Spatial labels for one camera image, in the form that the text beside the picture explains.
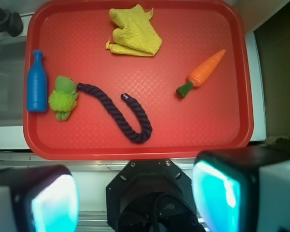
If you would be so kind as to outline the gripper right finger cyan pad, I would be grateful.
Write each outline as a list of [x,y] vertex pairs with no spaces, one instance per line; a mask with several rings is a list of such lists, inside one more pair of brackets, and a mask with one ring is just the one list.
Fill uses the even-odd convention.
[[203,151],[192,192],[212,232],[290,232],[290,147]]

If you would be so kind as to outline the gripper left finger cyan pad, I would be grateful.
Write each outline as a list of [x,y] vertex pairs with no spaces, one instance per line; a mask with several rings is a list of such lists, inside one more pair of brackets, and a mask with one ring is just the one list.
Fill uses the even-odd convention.
[[0,169],[0,232],[74,232],[79,188],[63,165]]

